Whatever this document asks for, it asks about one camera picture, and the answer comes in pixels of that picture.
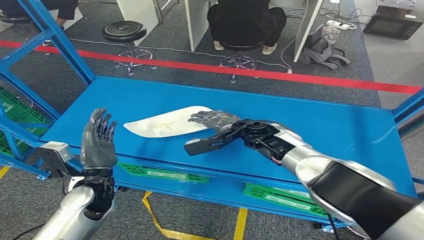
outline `gray carpet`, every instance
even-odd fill
[[[355,8],[351,0],[343,1],[342,9],[351,12]],[[70,38],[89,41],[104,41],[100,30],[110,22],[122,19],[115,5],[82,3],[80,9],[86,19],[80,20],[70,27],[66,34]],[[184,3],[173,3],[170,10],[165,11],[165,23],[155,30],[142,43],[145,47],[189,49]],[[325,16],[317,21],[325,22]],[[248,55],[256,60],[268,63],[280,63],[279,51],[296,35],[299,19],[290,18],[278,42],[276,53],[262,56],[260,50],[253,50]],[[21,36],[12,29],[0,33],[2,40],[22,41],[27,36]],[[86,42],[73,42],[81,50],[116,54],[124,47]],[[331,76],[348,79],[373,81],[373,74],[364,46],[360,30],[345,31],[340,35],[337,47],[346,51],[347,56],[354,61],[350,66],[331,71],[318,65],[303,65],[291,63],[293,71],[300,74]],[[9,52],[8,48],[0,48],[0,55]],[[220,58],[192,53],[151,50],[155,59],[202,63],[217,65]],[[217,52],[213,49],[209,33],[200,43],[198,52],[228,55],[228,51]],[[293,48],[285,52],[285,59],[290,62]],[[96,74],[127,77],[125,69],[112,68],[113,63],[97,59],[86,59],[88,65]],[[275,66],[259,65],[261,70],[282,71]],[[78,76],[59,55],[45,56],[34,52],[29,54],[11,68],[30,88],[40,94],[58,111],[63,112],[85,86]],[[176,70],[159,67],[150,70],[144,66],[136,71],[134,79],[177,83],[183,85],[202,86],[218,89],[229,89],[244,92],[264,93],[277,96],[290,96],[306,99],[324,100],[347,104],[357,104],[378,107],[380,101],[375,91],[347,89],[294,83],[269,79],[254,79],[237,77],[236,84],[229,83],[228,75]],[[38,181],[33,175],[12,169],[0,180],[0,239],[9,240],[18,233],[45,222],[57,208],[63,197],[60,191],[60,181],[49,179]],[[143,192],[129,190],[116,195],[118,211],[101,228],[95,239],[131,239],[160,240],[164,237],[155,228],[150,215],[141,203]],[[180,197],[153,194],[150,197],[152,208],[165,229],[196,234],[200,236],[230,240],[233,237],[237,209],[228,206],[199,202]],[[360,239],[350,232],[341,229],[343,240]],[[34,232],[28,234],[30,239]],[[318,240],[334,239],[331,233],[314,230],[308,221],[292,219],[267,213],[250,211],[247,217],[245,239],[287,239],[287,240]]]

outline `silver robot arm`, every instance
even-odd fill
[[[80,161],[82,172],[67,164],[72,160],[68,145],[49,142],[36,151],[49,165],[50,177],[64,178],[66,196],[59,209],[34,240],[88,240],[115,209],[112,167],[117,163],[113,143],[115,121],[108,126],[110,114],[96,109],[82,134]]]
[[[294,131],[269,120],[240,120],[222,111],[199,112],[188,121],[217,134],[188,141],[190,156],[223,148],[235,139],[283,166],[310,197],[346,223],[357,223],[373,240],[417,240],[424,236],[424,203],[396,192],[381,174],[354,161],[314,150]]]
[[[70,191],[60,203],[59,209],[33,238],[34,240],[88,240],[105,223],[108,215],[115,209],[110,208],[95,218],[87,215],[88,206],[95,198],[95,191],[89,186],[79,186]]]
[[[347,223],[357,223],[373,240],[417,240],[424,236],[424,203],[396,192],[381,174],[354,161],[316,150],[291,130],[272,124],[274,136],[293,148],[280,164],[305,186],[314,202]]]

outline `red line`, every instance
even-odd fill
[[[21,44],[22,44],[21,42],[0,40],[0,47],[18,48]],[[52,46],[38,46],[34,50],[39,52],[46,52],[46,53],[55,53],[55,54],[59,53],[59,51]],[[219,67],[219,66],[204,65],[204,64],[197,64],[197,63],[187,63],[187,62],[177,62],[177,61],[134,59],[134,58],[126,57],[126,56],[116,56],[111,54],[98,53],[98,52],[85,51],[85,50],[77,50],[77,52],[82,57],[92,58],[92,59],[132,62],[136,64],[146,64],[146,65],[174,68],[174,69],[185,69],[185,70],[219,73],[219,74],[231,74],[231,75],[234,74],[234,75],[240,75],[240,76],[259,77],[259,78],[265,78],[265,79],[291,81],[291,82],[307,83],[307,84],[319,84],[319,85],[336,86],[336,87],[343,87],[343,88],[385,91],[385,92],[400,93],[400,94],[415,94],[421,89],[421,86],[415,86],[415,85],[403,85],[403,84],[392,84],[392,83],[383,83],[383,82],[375,82],[375,81],[352,80],[352,79],[343,79],[343,78],[326,77],[326,76],[311,76],[311,75],[302,75],[302,74],[294,74],[294,73],[288,74],[288,73],[275,72],[275,71],[248,70],[248,69],[242,69],[242,68]]]

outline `white bag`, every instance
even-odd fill
[[[134,134],[145,138],[165,138],[190,134],[207,129],[197,122],[188,122],[192,114],[212,111],[205,106],[189,106],[139,121],[125,123],[123,126]]]

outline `white cable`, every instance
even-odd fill
[[[305,8],[305,12],[304,12],[304,14],[303,14],[303,18],[302,18],[302,21],[300,22],[300,25],[299,25],[299,29],[297,30],[297,34],[296,34],[296,36],[294,37],[294,39],[293,40],[291,40],[291,42],[289,42],[288,44],[287,44],[287,46],[285,46],[283,49],[282,49],[282,51],[281,51],[281,54],[280,54],[280,58],[281,58],[281,61],[287,66],[287,73],[289,73],[289,74],[291,74],[293,71],[292,71],[292,67],[286,62],[286,61],[284,61],[284,58],[283,58],[283,53],[284,53],[284,51],[298,38],[298,36],[299,36],[299,34],[301,33],[301,26],[302,26],[302,24],[304,23],[304,21],[305,21],[305,17],[306,17],[306,13],[307,13],[307,10],[308,10],[308,7],[309,7],[309,0],[306,0],[306,8]]]
[[[334,18],[334,17],[331,17],[331,16],[329,16],[329,15],[327,15],[326,14],[326,16],[329,18],[329,19],[332,19],[332,20],[336,20],[337,21],[337,19],[336,18]],[[348,27],[347,27],[347,29],[351,29],[351,30],[355,30],[355,29],[357,29],[358,28],[358,26],[356,26],[355,24],[353,24],[353,23],[350,23],[350,22],[347,22],[347,21],[342,21],[341,20],[341,23],[342,24],[346,24],[346,25],[349,25]]]
[[[69,40],[84,42],[84,43],[92,43],[92,44],[107,44],[107,45],[117,45],[117,46],[124,46],[124,47],[126,46],[125,44],[109,43],[109,42],[104,42],[104,41],[89,41],[89,40],[80,40],[80,39],[74,39],[74,38],[70,38]],[[224,55],[213,55],[213,54],[209,54],[209,53],[206,53],[206,52],[195,52],[195,51],[187,51],[187,50],[180,50],[180,49],[166,48],[166,47],[150,47],[150,46],[143,46],[143,47],[142,46],[135,46],[135,47],[141,48],[141,49],[171,50],[171,51],[177,51],[177,52],[183,52],[183,53],[189,53],[189,54],[201,54],[201,55],[207,55],[207,56],[219,57],[219,58],[226,58],[227,57],[227,56],[224,56]],[[286,66],[278,64],[278,63],[268,63],[268,62],[259,61],[259,60],[255,60],[255,62],[265,64],[265,65],[280,66],[280,67],[283,67],[283,68],[289,70]]]

